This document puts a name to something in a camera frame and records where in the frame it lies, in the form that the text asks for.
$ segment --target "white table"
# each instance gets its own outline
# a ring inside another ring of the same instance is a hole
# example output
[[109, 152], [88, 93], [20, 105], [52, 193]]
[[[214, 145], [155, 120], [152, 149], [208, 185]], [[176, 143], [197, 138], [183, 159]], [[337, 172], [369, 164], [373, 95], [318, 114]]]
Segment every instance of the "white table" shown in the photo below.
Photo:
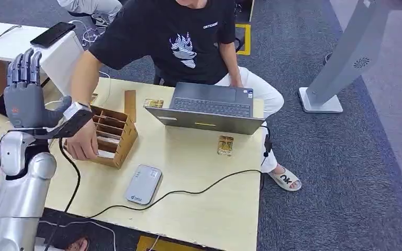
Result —
[[[0, 23], [0, 34], [14, 24]], [[33, 47], [30, 41], [47, 28], [22, 26], [0, 37], [0, 61], [12, 61], [18, 54]], [[55, 83], [59, 91], [69, 95], [70, 76], [79, 56], [83, 53], [80, 40], [74, 31], [67, 33], [48, 49], [36, 48], [42, 52], [41, 68]]]

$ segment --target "silver robotic arm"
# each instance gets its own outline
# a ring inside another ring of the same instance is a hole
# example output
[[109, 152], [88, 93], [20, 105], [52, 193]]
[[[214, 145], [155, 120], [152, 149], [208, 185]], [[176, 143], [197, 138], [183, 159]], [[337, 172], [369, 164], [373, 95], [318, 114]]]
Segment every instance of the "silver robotic arm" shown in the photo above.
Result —
[[[41, 53], [29, 49], [8, 67], [4, 100], [14, 130], [0, 141], [0, 251], [32, 251], [56, 160], [48, 140], [69, 138], [92, 118], [89, 107], [63, 97], [44, 106], [39, 80]], [[64, 122], [57, 125], [64, 116]]]

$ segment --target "cardboard organizer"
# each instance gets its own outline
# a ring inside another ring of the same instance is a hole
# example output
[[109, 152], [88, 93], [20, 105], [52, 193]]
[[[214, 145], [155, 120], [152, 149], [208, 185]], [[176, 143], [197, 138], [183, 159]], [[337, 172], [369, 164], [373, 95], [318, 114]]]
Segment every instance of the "cardboard organizer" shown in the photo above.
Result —
[[119, 140], [119, 143], [116, 144], [98, 139], [98, 149], [114, 153], [115, 156], [114, 158], [98, 156], [97, 159], [91, 161], [120, 169], [138, 137], [138, 131], [131, 117], [125, 113], [96, 106], [91, 106], [91, 108], [96, 125], [96, 136]]

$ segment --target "chair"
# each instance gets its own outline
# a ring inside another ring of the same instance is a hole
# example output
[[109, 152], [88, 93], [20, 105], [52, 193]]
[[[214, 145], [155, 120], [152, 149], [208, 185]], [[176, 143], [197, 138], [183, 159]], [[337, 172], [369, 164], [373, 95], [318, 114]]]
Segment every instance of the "chair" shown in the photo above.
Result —
[[[235, 49], [235, 52], [238, 52], [239, 50], [241, 50], [241, 48], [243, 46], [244, 38], [242, 38], [242, 39], [235, 38], [235, 41], [238, 41], [238, 46]], [[177, 81], [173, 81], [171, 79], [164, 80], [163, 83], [161, 83], [161, 80], [163, 79], [162, 75], [164, 75], [162, 73], [162, 71], [155, 65], [155, 77], [153, 79], [154, 85], [175, 87]]]

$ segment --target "gray laptop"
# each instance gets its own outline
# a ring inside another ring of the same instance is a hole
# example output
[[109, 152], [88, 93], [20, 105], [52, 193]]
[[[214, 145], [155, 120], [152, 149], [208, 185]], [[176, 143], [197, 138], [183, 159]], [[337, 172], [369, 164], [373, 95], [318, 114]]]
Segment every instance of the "gray laptop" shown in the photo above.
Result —
[[248, 135], [264, 122], [252, 118], [253, 90], [248, 88], [178, 83], [170, 109], [146, 110], [167, 126]]

